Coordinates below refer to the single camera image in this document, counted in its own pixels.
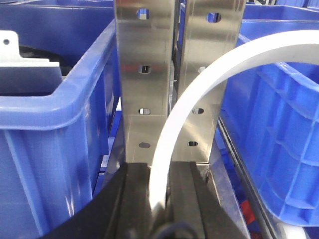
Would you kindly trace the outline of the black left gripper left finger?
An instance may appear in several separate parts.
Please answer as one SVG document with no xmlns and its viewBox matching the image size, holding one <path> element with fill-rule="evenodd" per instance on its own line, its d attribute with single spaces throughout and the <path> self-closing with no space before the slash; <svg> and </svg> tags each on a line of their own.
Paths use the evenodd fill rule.
<svg viewBox="0 0 319 239">
<path fill-rule="evenodd" d="M 124 163 L 81 211 L 46 234 L 46 239 L 147 239 L 150 234 L 145 163 Z"/>
</svg>

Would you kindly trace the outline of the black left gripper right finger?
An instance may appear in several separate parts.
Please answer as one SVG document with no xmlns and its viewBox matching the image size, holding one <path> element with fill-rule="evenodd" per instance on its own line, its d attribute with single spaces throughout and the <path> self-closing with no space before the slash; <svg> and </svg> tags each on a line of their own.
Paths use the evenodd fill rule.
<svg viewBox="0 0 319 239">
<path fill-rule="evenodd" d="M 249 239 L 208 188 L 194 162 L 172 162 L 168 177 L 171 223 L 165 239 Z"/>
</svg>

